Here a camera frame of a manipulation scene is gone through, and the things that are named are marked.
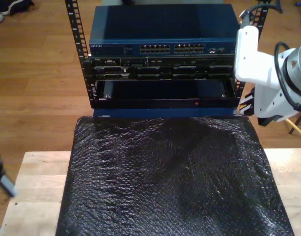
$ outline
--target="chair leg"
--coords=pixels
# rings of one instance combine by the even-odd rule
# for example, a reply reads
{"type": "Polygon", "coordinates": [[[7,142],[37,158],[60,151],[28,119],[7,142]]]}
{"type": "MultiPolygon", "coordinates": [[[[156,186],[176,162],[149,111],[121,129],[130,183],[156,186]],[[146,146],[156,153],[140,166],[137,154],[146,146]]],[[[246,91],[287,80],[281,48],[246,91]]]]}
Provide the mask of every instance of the chair leg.
{"type": "MultiPolygon", "coordinates": [[[[301,115],[299,116],[299,118],[297,119],[297,121],[295,122],[295,125],[298,125],[301,122],[301,115]]],[[[292,134],[294,131],[294,128],[292,128],[289,132],[289,134],[292,134]]]]}

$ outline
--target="wooden floor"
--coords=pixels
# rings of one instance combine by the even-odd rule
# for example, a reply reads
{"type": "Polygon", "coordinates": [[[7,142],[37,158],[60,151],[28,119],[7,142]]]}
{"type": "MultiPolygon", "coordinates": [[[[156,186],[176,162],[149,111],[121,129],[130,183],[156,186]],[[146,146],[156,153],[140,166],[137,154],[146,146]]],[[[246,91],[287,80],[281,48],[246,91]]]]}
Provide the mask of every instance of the wooden floor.
{"type": "MultiPolygon", "coordinates": [[[[76,120],[92,115],[64,1],[34,2],[29,12],[0,24],[0,153],[12,179],[26,151],[70,150],[76,120]]],[[[79,2],[89,41],[94,7],[101,1],[79,2]]],[[[239,15],[255,1],[225,2],[239,15]]],[[[259,43],[263,52],[272,54],[278,41],[301,45],[301,17],[291,1],[284,0],[283,8],[283,15],[268,14],[259,43]]],[[[301,148],[301,137],[288,135],[285,123],[260,127],[251,120],[265,148],[301,148]]],[[[0,225],[7,203],[0,190],[0,225]]]]}

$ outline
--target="black rack frame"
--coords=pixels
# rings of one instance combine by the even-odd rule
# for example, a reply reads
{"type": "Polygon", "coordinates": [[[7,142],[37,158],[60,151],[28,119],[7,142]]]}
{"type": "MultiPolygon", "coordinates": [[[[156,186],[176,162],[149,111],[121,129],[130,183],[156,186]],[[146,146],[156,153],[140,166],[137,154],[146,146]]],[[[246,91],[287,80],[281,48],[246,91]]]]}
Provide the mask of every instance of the black rack frame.
{"type": "MultiPolygon", "coordinates": [[[[262,2],[270,3],[271,0],[258,0],[259,4],[262,2]]],[[[77,0],[65,0],[65,4],[66,4],[69,21],[70,21],[71,28],[72,28],[72,33],[73,33],[78,57],[79,57],[80,64],[82,67],[82,74],[84,77],[90,105],[92,108],[95,109],[95,108],[97,108],[97,103],[99,101],[99,97],[103,93],[103,88],[101,90],[101,86],[99,86],[99,88],[98,88],[99,91],[96,91],[96,86],[95,86],[96,81],[95,81],[95,79],[93,77],[93,73],[92,73],[93,70],[91,67],[89,51],[87,48],[86,39],[85,39],[83,27],[82,27],[82,20],[81,20],[78,1],[77,0]]],[[[257,28],[259,30],[259,38],[260,38],[261,32],[264,27],[267,13],[268,13],[268,8],[266,8],[266,7],[258,8],[255,13],[253,25],[257,26],[257,28]]],[[[238,100],[241,99],[244,86],[245,86],[245,82],[236,81],[236,89],[234,91],[236,99],[238,99],[238,100]]],[[[110,101],[108,103],[110,104],[110,108],[119,108],[118,106],[114,105],[115,103],[113,104],[110,101]]],[[[125,103],[125,101],[123,100],[122,102],[119,102],[118,104],[119,104],[119,106],[121,106],[121,105],[124,105],[124,103],[125,103]]],[[[104,107],[104,106],[105,105],[99,106],[99,108],[105,108],[105,109],[108,108],[108,107],[104,107]]]]}

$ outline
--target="wooden table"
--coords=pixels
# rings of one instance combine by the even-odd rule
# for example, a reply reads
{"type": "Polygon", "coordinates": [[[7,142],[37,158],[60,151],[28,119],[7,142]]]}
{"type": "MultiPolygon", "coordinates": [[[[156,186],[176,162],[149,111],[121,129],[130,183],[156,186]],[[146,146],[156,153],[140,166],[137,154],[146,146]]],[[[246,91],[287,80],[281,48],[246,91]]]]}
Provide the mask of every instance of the wooden table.
{"type": "MultiPolygon", "coordinates": [[[[265,149],[296,236],[301,236],[301,148],[265,149]]],[[[26,152],[1,236],[54,236],[71,152],[26,152]]]]}

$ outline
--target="black cable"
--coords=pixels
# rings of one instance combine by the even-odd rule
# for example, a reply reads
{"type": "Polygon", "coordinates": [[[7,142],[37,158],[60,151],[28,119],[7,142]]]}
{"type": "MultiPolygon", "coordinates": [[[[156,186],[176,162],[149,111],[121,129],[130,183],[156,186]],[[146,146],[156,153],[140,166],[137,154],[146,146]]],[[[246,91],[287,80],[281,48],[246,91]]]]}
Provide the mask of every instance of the black cable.
{"type": "Polygon", "coordinates": [[[284,42],[278,42],[274,48],[274,66],[277,72],[277,77],[280,83],[280,87],[281,90],[286,98],[286,100],[288,101],[288,103],[293,107],[294,110],[301,112],[301,104],[300,103],[295,103],[292,98],[290,97],[288,90],[286,88],[286,85],[284,83],[284,78],[283,75],[281,73],[280,67],[279,67],[279,60],[278,60],[278,55],[279,55],[279,48],[280,46],[284,47],[285,50],[288,50],[289,47],[287,44],[285,44],[284,42]]]}

